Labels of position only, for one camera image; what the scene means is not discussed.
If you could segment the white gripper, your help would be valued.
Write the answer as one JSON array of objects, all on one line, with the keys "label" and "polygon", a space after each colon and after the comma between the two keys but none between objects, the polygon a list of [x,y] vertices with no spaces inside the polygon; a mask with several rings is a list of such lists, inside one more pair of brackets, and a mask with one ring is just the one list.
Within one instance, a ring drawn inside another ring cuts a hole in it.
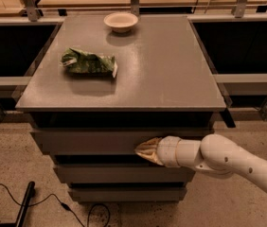
[{"label": "white gripper", "polygon": [[203,161],[200,146],[201,142],[198,140],[186,140],[176,136],[167,136],[161,140],[161,137],[154,137],[138,145],[135,152],[159,166],[195,168]]}]

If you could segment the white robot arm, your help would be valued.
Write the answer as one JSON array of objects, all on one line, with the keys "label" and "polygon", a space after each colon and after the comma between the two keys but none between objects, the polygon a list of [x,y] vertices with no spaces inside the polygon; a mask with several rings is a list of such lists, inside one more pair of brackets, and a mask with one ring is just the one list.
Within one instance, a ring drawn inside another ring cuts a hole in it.
[{"label": "white robot arm", "polygon": [[134,151],[160,166],[188,167],[220,176],[236,173],[267,193],[267,160],[218,134],[209,134],[202,140],[155,137],[141,143]]}]

